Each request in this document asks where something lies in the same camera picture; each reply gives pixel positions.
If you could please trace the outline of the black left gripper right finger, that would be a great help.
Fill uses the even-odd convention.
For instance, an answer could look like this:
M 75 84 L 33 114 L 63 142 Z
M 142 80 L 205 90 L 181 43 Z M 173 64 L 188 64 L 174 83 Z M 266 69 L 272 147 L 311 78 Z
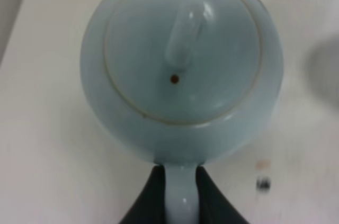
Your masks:
M 197 168 L 196 183 L 199 194 L 199 223 L 248 224 L 202 166 Z

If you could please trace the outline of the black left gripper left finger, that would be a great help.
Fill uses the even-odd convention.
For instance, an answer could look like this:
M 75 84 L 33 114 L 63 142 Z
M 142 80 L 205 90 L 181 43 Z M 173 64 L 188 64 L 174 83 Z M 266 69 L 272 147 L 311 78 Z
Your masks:
M 165 168 L 154 166 L 138 198 L 120 223 L 164 224 L 165 218 Z

